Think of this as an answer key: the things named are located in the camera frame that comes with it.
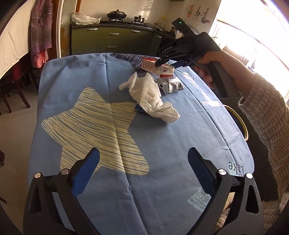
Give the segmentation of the right forearm knit sleeve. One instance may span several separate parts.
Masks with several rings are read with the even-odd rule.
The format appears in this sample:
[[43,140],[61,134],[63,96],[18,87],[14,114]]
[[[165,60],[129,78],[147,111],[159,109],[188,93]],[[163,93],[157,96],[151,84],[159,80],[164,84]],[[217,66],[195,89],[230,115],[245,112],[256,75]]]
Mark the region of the right forearm knit sleeve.
[[241,98],[238,106],[268,149],[277,183],[278,200],[262,203],[267,231],[288,202],[288,106],[274,86],[257,73],[249,96]]

